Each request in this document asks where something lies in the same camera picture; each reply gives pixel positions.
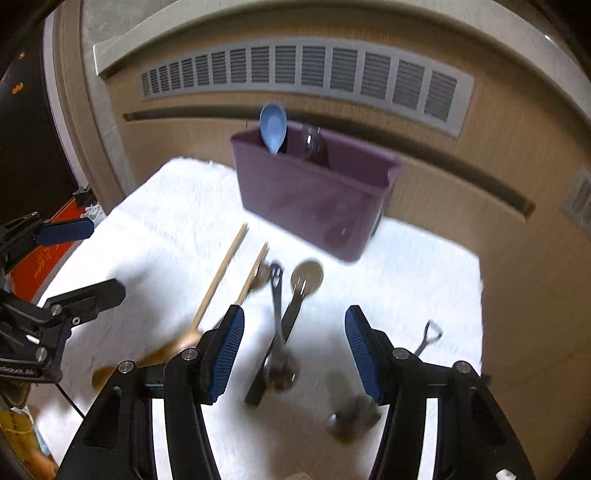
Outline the long wooden spoon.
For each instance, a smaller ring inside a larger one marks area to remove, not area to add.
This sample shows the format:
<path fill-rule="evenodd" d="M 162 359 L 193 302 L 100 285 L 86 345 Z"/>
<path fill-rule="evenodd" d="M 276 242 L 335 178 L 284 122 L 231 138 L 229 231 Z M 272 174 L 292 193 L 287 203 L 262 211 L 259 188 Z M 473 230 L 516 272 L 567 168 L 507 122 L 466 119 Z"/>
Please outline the long wooden spoon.
<path fill-rule="evenodd" d="M 180 335 L 177 335 L 171 341 L 166 342 L 164 345 L 159 347 L 158 349 L 152 351 L 151 353 L 145 355 L 140 360 L 136 361 L 136 364 L 139 367 L 143 366 L 150 366 L 156 365 L 160 363 L 164 363 L 176 355 L 180 350 L 190 346 L 192 344 L 197 343 L 200 338 L 200 333 L 198 332 L 197 328 L 200 324 L 201 319 L 204 317 L 204 313 L 206 312 L 211 300 L 214 296 L 214 293 L 217 290 L 218 285 L 221 283 L 223 276 L 225 275 L 226 270 L 228 269 L 228 265 L 231 263 L 233 257 L 235 257 L 236 252 L 238 251 L 239 247 L 242 245 L 243 239 L 247 232 L 249 231 L 249 226 L 247 224 L 243 224 L 242 227 L 239 229 L 238 234 L 236 234 L 235 238 L 233 239 L 231 246 L 228 248 L 223 260 L 221 261 L 221 265 L 219 265 L 212 281 L 211 285 L 209 285 L 204 299 L 202 299 L 197 313 L 193 316 L 191 323 L 189 324 L 188 328 Z"/>

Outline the beige spoon black handle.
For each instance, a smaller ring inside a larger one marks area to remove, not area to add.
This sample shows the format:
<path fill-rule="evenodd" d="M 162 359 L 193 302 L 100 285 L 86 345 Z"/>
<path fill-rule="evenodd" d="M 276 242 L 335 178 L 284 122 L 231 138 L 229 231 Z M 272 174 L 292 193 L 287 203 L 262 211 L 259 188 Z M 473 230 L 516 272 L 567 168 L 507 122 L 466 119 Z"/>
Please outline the beige spoon black handle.
<path fill-rule="evenodd" d="M 318 290 L 318 287 L 322 285 L 322 278 L 324 278 L 324 272 L 322 272 L 322 265 L 315 260 L 305 260 L 298 264 L 294 269 L 294 273 L 291 274 L 290 284 L 294 290 L 293 299 L 290 301 L 290 305 L 287 306 L 286 313 L 281 318 L 283 324 L 283 336 L 286 339 L 290 336 L 291 329 L 294 327 L 294 323 L 297 321 L 297 315 L 301 310 L 301 303 L 307 295 L 314 294 Z M 267 349 L 266 356 L 270 353 L 270 347 Z M 260 364 L 259 370 L 256 372 L 256 376 L 250 385 L 249 391 L 245 395 L 245 404 L 249 406 L 257 406 L 263 399 L 263 395 L 266 392 L 266 381 L 263 377 L 263 363 Z"/>

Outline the red patterned floor mat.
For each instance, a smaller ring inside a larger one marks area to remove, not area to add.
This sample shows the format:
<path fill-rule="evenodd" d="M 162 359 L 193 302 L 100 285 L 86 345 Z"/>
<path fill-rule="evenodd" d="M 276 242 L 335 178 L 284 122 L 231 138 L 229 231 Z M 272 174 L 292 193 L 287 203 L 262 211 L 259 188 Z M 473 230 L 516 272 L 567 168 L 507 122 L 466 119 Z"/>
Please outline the red patterned floor mat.
<path fill-rule="evenodd" d="M 76 245 L 68 242 L 56 246 L 39 246 L 28 254 L 9 275 L 13 292 L 27 301 L 36 303 L 45 285 L 51 282 L 50 277 L 58 268 L 58 264 Z"/>

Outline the black oven with display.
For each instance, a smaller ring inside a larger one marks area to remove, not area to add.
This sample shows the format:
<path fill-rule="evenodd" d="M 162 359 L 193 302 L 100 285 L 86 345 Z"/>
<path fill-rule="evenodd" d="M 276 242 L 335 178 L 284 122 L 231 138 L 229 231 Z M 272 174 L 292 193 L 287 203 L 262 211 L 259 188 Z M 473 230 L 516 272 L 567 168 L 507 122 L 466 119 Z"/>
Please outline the black oven with display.
<path fill-rule="evenodd" d="M 55 215 L 78 189 L 46 91 L 43 27 L 27 37 L 1 79 L 1 222 Z"/>

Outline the dark metal ladle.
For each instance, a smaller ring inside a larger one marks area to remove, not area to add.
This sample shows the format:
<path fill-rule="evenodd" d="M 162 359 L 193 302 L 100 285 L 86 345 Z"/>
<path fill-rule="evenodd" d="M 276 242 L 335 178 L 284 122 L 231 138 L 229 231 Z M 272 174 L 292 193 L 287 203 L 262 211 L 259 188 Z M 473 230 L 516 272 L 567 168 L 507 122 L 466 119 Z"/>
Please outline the dark metal ladle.
<path fill-rule="evenodd" d="M 325 374 L 325 387 L 332 412 L 325 420 L 325 429 L 342 444 L 363 438 L 381 420 L 379 406 L 365 393 L 356 393 L 342 372 Z"/>

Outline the small shovel shaped spoon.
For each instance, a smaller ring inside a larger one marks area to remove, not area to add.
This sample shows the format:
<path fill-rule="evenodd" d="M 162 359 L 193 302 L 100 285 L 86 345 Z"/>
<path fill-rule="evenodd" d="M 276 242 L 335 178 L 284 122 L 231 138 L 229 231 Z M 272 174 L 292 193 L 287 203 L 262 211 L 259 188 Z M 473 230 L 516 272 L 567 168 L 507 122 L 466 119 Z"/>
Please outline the small shovel shaped spoon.
<path fill-rule="evenodd" d="M 428 346 L 437 343 L 442 336 L 443 329 L 433 320 L 429 320 L 425 325 L 422 341 L 415 350 L 415 355 L 420 357 Z"/>

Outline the white textured cloth mat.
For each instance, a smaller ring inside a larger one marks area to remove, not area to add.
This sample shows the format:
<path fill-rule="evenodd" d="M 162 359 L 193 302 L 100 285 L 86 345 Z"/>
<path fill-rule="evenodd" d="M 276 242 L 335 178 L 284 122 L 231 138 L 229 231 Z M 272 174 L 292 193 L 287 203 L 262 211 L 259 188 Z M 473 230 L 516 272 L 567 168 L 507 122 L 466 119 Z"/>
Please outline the white textured cloth mat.
<path fill-rule="evenodd" d="M 256 368 L 273 337 L 269 288 L 242 308 L 245 333 L 228 388 L 204 409 L 215 460 L 225 479 L 365 479 L 381 431 L 342 444 L 325 429 L 332 412 L 325 374 L 342 372 L 363 393 L 344 329 L 346 309 L 359 305 L 370 324 L 412 352 L 426 323 L 443 329 L 421 359 L 450 366 L 482 365 L 480 262 L 468 250 L 394 220 L 384 220 L 355 263 L 343 263 L 245 212 L 235 172 L 214 163 L 174 159 L 117 206 L 57 272 L 46 296 L 115 278 L 126 288 L 122 304 L 74 328 L 62 360 L 61 389 L 40 387 L 31 400 L 51 453 L 62 459 L 96 393 L 93 373 L 137 361 L 182 334 L 204 298 L 243 224 L 249 231 L 232 259 L 200 326 L 211 328 L 238 299 L 264 243 L 270 259 L 291 273 L 304 260 L 322 265 L 324 280 L 304 300 L 290 334 L 301 363 L 294 388 L 245 404 Z"/>

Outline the purple plastic utensil bin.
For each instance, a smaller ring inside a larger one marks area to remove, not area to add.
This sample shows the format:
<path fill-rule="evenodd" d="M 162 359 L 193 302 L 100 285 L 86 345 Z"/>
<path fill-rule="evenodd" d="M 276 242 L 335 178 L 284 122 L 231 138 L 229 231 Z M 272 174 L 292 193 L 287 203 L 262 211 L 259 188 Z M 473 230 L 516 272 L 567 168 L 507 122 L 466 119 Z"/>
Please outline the purple plastic utensil bin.
<path fill-rule="evenodd" d="M 328 129 L 329 165 L 311 162 L 304 126 L 287 124 L 287 151 L 273 155 L 252 128 L 231 136 L 242 205 L 346 262 L 356 262 L 390 203 L 403 162 L 393 152 Z"/>

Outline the metal spoon in bin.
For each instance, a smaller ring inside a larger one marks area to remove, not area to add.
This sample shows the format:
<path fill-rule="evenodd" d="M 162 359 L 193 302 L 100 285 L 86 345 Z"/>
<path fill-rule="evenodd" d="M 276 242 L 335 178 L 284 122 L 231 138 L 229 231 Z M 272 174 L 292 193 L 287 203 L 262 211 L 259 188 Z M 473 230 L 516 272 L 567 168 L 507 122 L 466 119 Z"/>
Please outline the metal spoon in bin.
<path fill-rule="evenodd" d="M 305 152 L 308 159 L 315 164 L 325 164 L 327 153 L 325 152 L 325 141 L 322 138 L 320 129 L 311 125 L 304 125 L 301 128 L 301 137 L 304 140 Z"/>

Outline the blue plastic rice spoon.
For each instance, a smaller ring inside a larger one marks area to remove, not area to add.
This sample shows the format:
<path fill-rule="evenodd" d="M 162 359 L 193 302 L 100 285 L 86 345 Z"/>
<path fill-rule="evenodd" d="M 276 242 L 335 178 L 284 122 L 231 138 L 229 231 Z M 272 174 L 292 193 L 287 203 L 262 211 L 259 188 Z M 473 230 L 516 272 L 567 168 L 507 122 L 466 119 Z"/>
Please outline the blue plastic rice spoon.
<path fill-rule="evenodd" d="M 259 134 L 270 153 L 280 152 L 287 136 L 287 113 L 279 103 L 267 103 L 260 110 Z"/>

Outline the small grey vent right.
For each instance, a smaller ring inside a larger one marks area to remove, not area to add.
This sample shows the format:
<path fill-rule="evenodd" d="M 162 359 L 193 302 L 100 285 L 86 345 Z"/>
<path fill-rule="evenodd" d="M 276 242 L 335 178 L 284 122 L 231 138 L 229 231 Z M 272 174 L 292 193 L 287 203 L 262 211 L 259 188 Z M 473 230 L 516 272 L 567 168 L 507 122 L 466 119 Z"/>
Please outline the small grey vent right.
<path fill-rule="evenodd" d="M 563 212 L 578 227 L 590 231 L 591 176 L 581 167 L 562 205 Z"/>

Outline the grey ventilation grille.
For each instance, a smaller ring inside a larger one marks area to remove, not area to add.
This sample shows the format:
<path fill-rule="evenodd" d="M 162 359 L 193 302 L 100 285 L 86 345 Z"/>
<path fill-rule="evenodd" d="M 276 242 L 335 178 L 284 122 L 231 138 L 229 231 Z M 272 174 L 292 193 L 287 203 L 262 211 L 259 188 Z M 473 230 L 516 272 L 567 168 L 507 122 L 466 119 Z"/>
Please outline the grey ventilation grille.
<path fill-rule="evenodd" d="M 139 74 L 144 100 L 204 92 L 280 92 L 349 101 L 453 137 L 475 80 L 432 58 L 344 38 L 267 38 L 197 49 Z"/>

